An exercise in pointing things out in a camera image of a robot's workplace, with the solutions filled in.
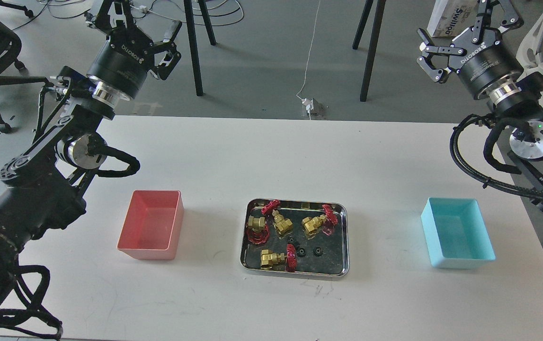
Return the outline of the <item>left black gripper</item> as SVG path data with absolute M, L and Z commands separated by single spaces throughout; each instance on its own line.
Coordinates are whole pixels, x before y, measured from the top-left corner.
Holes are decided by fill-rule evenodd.
M 148 71 L 152 71 L 156 79 L 167 80 L 182 58 L 175 43 L 182 22 L 171 21 L 163 40 L 153 43 L 146 33 L 133 28 L 131 4 L 130 0 L 94 0 L 85 14 L 85 22 L 90 28 L 107 34 L 106 43 L 87 75 L 134 99 Z M 165 56 L 154 65 L 153 57 L 161 52 L 165 52 Z

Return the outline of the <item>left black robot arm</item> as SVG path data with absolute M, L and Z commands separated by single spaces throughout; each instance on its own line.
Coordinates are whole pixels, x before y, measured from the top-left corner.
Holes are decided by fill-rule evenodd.
M 132 100 L 149 73 L 167 79 L 181 58 L 175 39 L 182 21 L 172 20 L 163 40 L 154 42 L 135 23 L 129 0 L 100 0 L 87 14 L 88 26 L 106 42 L 85 75 L 63 67 L 59 103 L 48 119 L 38 115 L 32 145 L 4 164 L 0 180 L 0 328 L 59 341 L 62 322 L 43 307 L 50 271 L 18 261 L 25 244 L 48 229 L 65 229 L 86 212 L 84 194 L 95 177 L 134 175 L 137 158 L 109 146 L 98 134 L 102 119 Z

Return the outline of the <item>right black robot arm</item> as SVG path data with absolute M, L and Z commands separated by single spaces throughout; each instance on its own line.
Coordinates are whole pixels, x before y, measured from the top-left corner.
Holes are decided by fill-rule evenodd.
M 480 0 L 472 26 L 456 36 L 450 46 L 437 46 L 419 28 L 421 56 L 417 62 L 436 83 L 451 73 L 459 76 L 474 100 L 488 99 L 490 113 L 468 115 L 450 138 L 453 162 L 467 175 L 503 192 L 529 198 L 543 213 L 543 174 L 533 162 L 543 161 L 543 90 L 540 72 L 524 75 L 523 66 L 505 47 L 502 34 L 520 28 L 523 20 L 509 0 Z M 531 188 L 503 183 L 474 169 L 461 155 L 459 136 L 469 125 L 486 126 L 483 157 L 494 169 L 522 174 Z

